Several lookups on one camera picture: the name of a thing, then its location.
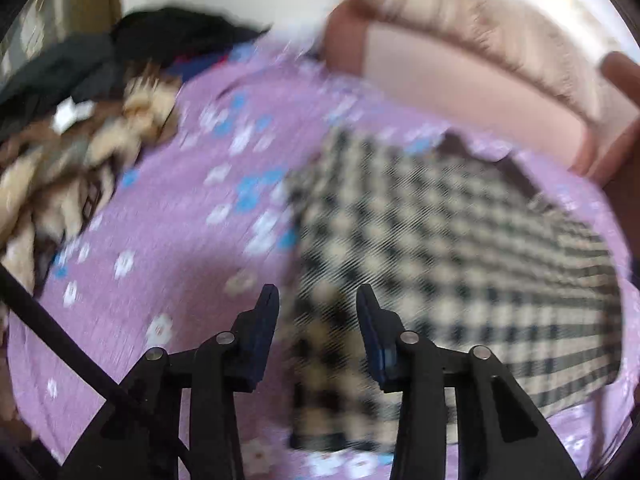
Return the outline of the black white checked coat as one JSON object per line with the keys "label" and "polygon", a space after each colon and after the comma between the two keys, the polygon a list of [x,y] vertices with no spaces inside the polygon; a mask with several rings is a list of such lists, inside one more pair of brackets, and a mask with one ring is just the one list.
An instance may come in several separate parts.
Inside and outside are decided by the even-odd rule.
{"label": "black white checked coat", "polygon": [[473,157],[452,133],[410,154],[334,130],[288,192],[298,232],[293,448],[395,445],[400,399],[368,371],[363,284],[436,346],[491,348],[542,414],[616,379],[622,298],[608,245],[512,159]]}

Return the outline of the black clothes pile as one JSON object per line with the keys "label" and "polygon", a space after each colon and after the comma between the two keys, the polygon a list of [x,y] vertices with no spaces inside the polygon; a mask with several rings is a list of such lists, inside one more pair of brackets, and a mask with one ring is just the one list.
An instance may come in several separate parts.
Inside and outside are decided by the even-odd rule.
{"label": "black clothes pile", "polygon": [[1,87],[1,127],[20,130],[67,98],[119,96],[128,70],[223,54],[267,31],[223,15],[165,6],[126,15],[110,32],[80,34],[37,54]]}

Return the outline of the purple floral bed sheet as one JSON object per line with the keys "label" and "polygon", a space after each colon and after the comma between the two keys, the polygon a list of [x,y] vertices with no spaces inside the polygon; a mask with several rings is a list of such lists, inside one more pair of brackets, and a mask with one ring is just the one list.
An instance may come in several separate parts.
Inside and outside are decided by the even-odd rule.
{"label": "purple floral bed sheet", "polygon": [[[182,87],[179,106],[174,140],[124,173],[105,209],[58,253],[40,297],[116,382],[147,348],[189,350],[230,327],[266,283],[280,289],[283,332],[297,236],[282,182],[330,127],[353,126],[424,154],[454,126],[271,44],[238,47]],[[474,154],[498,159],[512,152],[550,200],[604,236],[622,272],[630,315],[625,344],[638,344],[639,293],[628,281],[632,257],[600,188],[500,136],[458,128]],[[388,479],[390,454],[288,447],[290,389],[285,392],[279,339],[257,391],[236,397],[247,478]],[[64,462],[103,399],[13,313],[8,355],[21,418],[55,461]],[[638,352],[625,350],[613,385],[550,420],[583,474],[605,464],[628,434],[638,380]]]}

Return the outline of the beige brown patterned garment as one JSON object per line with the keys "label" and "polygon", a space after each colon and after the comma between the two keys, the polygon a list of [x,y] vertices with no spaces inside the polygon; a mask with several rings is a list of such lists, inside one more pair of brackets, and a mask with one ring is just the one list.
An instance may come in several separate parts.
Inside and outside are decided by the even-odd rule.
{"label": "beige brown patterned garment", "polygon": [[2,146],[1,263],[31,294],[42,289],[55,253],[111,200],[117,179],[176,134],[181,85],[147,70],[122,99],[93,104],[65,131],[47,117]]}

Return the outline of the pink headboard cushion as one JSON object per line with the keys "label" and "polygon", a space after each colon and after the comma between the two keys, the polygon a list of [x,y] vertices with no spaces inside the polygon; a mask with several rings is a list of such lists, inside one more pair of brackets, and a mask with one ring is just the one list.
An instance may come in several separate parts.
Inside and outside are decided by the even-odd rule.
{"label": "pink headboard cushion", "polygon": [[330,70],[361,77],[402,104],[495,133],[594,180],[606,107],[603,119],[590,122],[503,68],[379,22],[350,0],[328,17],[321,52]]}

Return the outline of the striped beige pillow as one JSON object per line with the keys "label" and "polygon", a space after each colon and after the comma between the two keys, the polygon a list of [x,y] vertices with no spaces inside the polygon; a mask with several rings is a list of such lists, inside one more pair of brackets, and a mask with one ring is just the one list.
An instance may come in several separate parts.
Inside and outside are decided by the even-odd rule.
{"label": "striped beige pillow", "polygon": [[592,122],[605,113],[603,55],[620,42],[580,0],[356,0],[377,18],[460,44]]}

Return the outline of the brown wooden bed frame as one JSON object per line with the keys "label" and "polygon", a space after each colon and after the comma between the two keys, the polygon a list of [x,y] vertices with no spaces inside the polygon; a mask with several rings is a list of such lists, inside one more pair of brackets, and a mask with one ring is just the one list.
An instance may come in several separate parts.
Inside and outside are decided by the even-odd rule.
{"label": "brown wooden bed frame", "polygon": [[620,211],[639,212],[639,65],[613,51],[600,63],[608,106],[593,179]]}

